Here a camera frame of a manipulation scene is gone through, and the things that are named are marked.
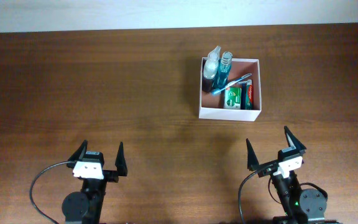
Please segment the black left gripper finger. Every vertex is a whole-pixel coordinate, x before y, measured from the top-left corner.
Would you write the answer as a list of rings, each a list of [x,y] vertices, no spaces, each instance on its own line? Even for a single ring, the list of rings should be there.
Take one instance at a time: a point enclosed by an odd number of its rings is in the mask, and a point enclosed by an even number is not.
[[[75,162],[82,160],[87,151],[88,141],[85,139],[80,147],[68,158],[68,161]]]
[[[118,176],[126,177],[128,174],[126,159],[124,156],[124,144],[123,142],[120,142],[119,149],[117,152],[116,160],[115,160],[115,166]]]

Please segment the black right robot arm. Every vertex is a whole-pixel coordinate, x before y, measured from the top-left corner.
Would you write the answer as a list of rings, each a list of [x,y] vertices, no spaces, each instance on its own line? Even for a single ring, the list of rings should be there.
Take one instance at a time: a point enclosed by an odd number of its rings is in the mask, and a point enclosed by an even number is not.
[[[310,182],[300,183],[295,170],[304,163],[306,146],[298,140],[287,126],[284,133],[288,147],[278,151],[275,160],[260,164],[249,140],[247,144],[247,168],[251,171],[240,184],[237,199],[241,221],[245,222],[241,206],[241,193],[244,184],[253,176],[269,177],[278,195],[284,216],[273,217],[273,223],[328,224],[337,220],[327,220],[325,211],[328,205],[328,193]]]

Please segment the blue white toothbrush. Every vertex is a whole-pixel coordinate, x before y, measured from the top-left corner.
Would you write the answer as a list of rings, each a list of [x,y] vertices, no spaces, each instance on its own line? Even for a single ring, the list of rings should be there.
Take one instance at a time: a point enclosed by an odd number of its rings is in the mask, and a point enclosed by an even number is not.
[[[211,94],[214,96],[214,95],[218,95],[220,94],[220,92],[222,92],[223,90],[229,88],[229,87],[232,87],[234,85],[237,85],[237,84],[243,84],[246,82],[246,79],[251,77],[252,74],[251,73],[247,73],[245,75],[243,75],[242,77],[236,79],[236,80],[233,80],[231,82],[229,82],[228,84],[226,84],[223,88],[220,88],[220,89],[215,89],[211,92]]]

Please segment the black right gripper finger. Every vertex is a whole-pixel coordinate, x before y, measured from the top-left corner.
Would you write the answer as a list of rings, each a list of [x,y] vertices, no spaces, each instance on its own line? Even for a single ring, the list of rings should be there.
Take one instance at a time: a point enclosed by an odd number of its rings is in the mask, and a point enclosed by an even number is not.
[[[306,146],[295,137],[287,126],[284,126],[284,132],[289,147],[293,147],[297,150],[306,150]]]
[[[259,167],[259,161],[257,159],[257,156],[255,155],[253,147],[248,138],[246,139],[246,145],[247,145],[247,168],[250,171],[256,171]]]

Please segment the green white toothpaste tube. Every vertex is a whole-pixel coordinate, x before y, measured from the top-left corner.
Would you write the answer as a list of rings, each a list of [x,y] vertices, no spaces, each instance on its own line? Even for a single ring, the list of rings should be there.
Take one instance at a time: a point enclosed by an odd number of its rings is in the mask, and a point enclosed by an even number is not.
[[[253,109],[253,82],[252,80],[247,80],[246,83],[246,105],[245,109],[252,110]]]

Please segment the blue disposable razor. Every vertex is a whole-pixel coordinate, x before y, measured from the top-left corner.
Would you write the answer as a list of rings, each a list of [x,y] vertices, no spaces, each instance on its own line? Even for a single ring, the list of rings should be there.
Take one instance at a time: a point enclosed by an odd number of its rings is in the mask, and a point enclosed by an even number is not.
[[[244,110],[246,108],[246,87],[247,87],[247,82],[243,81],[239,83],[241,86],[241,109]]]

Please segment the green white soap box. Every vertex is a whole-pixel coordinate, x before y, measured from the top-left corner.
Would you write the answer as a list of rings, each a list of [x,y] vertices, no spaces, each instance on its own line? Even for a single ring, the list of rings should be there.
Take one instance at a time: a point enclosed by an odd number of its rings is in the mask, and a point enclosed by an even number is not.
[[[239,110],[241,108],[242,90],[239,87],[225,89],[224,109]]]

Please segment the blue mouthwash bottle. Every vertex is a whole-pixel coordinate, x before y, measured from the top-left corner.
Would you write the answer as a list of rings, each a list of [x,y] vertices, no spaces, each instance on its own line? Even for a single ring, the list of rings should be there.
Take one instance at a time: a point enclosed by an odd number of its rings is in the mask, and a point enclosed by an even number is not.
[[[224,52],[219,64],[213,90],[220,90],[226,86],[227,78],[232,67],[232,53]]]

